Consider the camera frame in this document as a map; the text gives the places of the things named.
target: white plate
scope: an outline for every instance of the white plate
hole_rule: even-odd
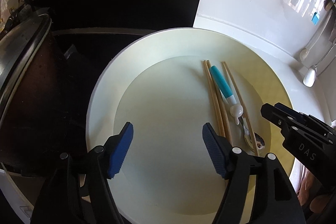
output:
[[[119,174],[109,181],[120,212],[132,223],[211,223],[224,193],[202,140],[202,126],[218,131],[202,60],[222,70],[226,61],[247,105],[255,132],[287,173],[293,156],[282,136],[260,115],[268,102],[290,106],[279,79],[253,51],[222,34],[172,29],[143,37],[127,47],[100,77],[87,116],[88,149],[118,134],[125,122],[134,138]],[[234,145],[248,151],[234,125]],[[247,222],[253,191],[242,221]]]

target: metal spoon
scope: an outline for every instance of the metal spoon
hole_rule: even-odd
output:
[[[312,65],[306,75],[304,76],[303,79],[303,83],[304,85],[311,87],[316,79],[316,75],[317,75],[317,66],[322,62],[322,60],[327,56],[328,53],[330,53],[331,49],[335,46],[336,44],[336,39],[334,40],[334,42],[331,44],[331,47],[329,48],[329,50],[325,53],[325,55],[321,58],[321,60],[319,62],[317,62],[315,65]]]
[[[250,149],[253,151],[253,145],[252,145],[252,140],[251,140],[251,135],[250,135],[250,131],[249,129],[245,126],[243,117],[239,117],[239,124],[241,124],[241,126],[243,127],[243,131],[244,131],[244,138],[245,138],[245,142],[248,144],[248,146],[250,147]],[[257,141],[257,146],[258,146],[258,150],[264,149],[265,148],[265,141],[263,138],[261,138],[257,133],[254,132],[255,135],[255,139]]]

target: wooden chopstick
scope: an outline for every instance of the wooden chopstick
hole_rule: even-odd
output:
[[[212,101],[213,101],[213,104],[215,106],[216,118],[217,118],[217,123],[218,123],[218,128],[219,128],[219,135],[222,136],[222,137],[225,137],[225,130],[224,130],[224,126],[223,126],[221,110],[219,108],[219,103],[218,103],[217,96],[216,96],[215,85],[214,85],[214,83],[211,79],[211,74],[210,74],[210,71],[209,71],[206,60],[203,61],[203,65],[204,65],[205,73],[206,73],[207,79],[208,79],[208,84],[209,84],[209,88],[210,88]]]
[[[210,69],[211,68],[211,63],[210,63],[209,60],[207,60],[207,65],[208,65],[208,69]],[[220,109],[220,113],[221,113],[221,117],[222,117],[222,121],[223,121],[223,125],[224,125],[225,137],[227,138],[227,140],[232,145],[232,134],[231,134],[230,124],[229,124],[229,119],[227,117],[227,113],[226,113],[226,110],[225,110],[223,97],[222,97],[221,91],[219,90],[219,87],[216,84],[215,80],[213,79],[212,75],[211,75],[211,78],[212,78],[212,82],[215,86],[216,97],[217,97],[217,100],[218,100],[218,103],[219,103],[219,109]]]
[[[237,86],[237,84],[236,84],[236,82],[235,82],[235,79],[233,78],[233,75],[231,74],[231,71],[230,71],[230,69],[228,68],[226,62],[222,62],[222,64],[224,65],[224,67],[225,67],[227,73],[229,74],[229,76],[230,76],[230,78],[231,78],[231,82],[232,82],[233,86],[235,87],[235,90],[236,90],[236,93],[237,93],[237,95],[238,95],[238,99],[239,99],[239,101],[240,101],[240,104],[241,104],[241,106],[242,106],[243,109],[244,109],[244,113],[243,113],[243,115],[244,115],[244,117],[245,117],[245,119],[246,119],[247,127],[248,127],[248,129],[249,129],[249,131],[250,131],[250,136],[251,136],[251,141],[252,141],[252,146],[253,146],[254,154],[255,154],[256,156],[259,156],[259,150],[258,150],[258,146],[257,146],[257,141],[256,141],[256,139],[255,139],[254,131],[253,131],[253,128],[252,128],[252,124],[251,124],[251,120],[250,120],[249,114],[248,114],[248,112],[247,112],[246,105],[245,105],[245,103],[244,103],[244,101],[243,101],[243,98],[242,98],[242,96],[241,96],[241,94],[240,94],[240,92],[239,92],[239,89],[238,89],[238,86]]]

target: screw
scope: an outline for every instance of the screw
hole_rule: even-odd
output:
[[[59,155],[59,158],[61,160],[65,160],[67,157],[68,157],[68,153],[66,153],[66,152],[63,152],[63,153],[61,153],[61,155]]]
[[[96,147],[94,148],[94,151],[95,151],[96,153],[101,153],[101,152],[104,151],[104,147],[103,147],[102,145],[98,145],[98,146],[96,146]]]
[[[240,154],[242,152],[242,150],[239,147],[234,147],[232,149],[232,152],[235,153],[235,154]]]
[[[277,157],[273,153],[269,153],[267,155],[267,158],[269,158],[270,160],[275,160]]]

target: white utensil head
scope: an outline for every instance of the white utensil head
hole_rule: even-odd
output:
[[[307,58],[308,54],[309,54],[309,50],[307,50],[306,48],[304,48],[300,52],[300,60],[301,60],[301,62],[303,62]]]
[[[303,83],[304,85],[311,87],[316,79],[316,68],[314,66],[311,66],[306,75],[304,76]]]
[[[244,109],[241,104],[235,104],[230,107],[230,114],[235,118],[239,118],[241,115],[243,115],[243,111]]]

